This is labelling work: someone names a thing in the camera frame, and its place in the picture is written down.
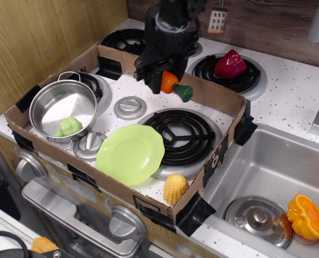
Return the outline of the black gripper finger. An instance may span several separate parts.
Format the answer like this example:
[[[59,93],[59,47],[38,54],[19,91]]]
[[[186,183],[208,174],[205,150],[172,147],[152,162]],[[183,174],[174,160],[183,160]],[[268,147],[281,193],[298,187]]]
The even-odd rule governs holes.
[[[160,94],[161,92],[162,74],[162,71],[159,73],[149,73],[144,79],[145,84],[151,89],[153,94]]]
[[[171,65],[168,70],[171,74],[175,75],[178,80],[182,80],[182,77],[187,68],[187,63],[189,59],[189,55],[187,54],[175,54],[168,57],[169,63]]]

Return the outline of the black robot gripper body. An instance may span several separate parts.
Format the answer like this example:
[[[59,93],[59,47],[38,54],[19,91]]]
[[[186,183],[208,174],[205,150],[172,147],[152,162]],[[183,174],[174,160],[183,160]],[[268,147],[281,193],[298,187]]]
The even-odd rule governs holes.
[[[146,13],[145,50],[140,54],[143,66],[169,62],[175,54],[189,55],[199,39],[199,6],[151,6]]]

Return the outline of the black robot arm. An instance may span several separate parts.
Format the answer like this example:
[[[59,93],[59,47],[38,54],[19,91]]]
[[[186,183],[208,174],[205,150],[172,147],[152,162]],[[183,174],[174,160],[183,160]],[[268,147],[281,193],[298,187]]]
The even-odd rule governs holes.
[[[160,93],[163,72],[182,79],[189,57],[196,53],[200,22],[207,1],[159,1],[145,17],[145,49],[135,60],[137,81]]]

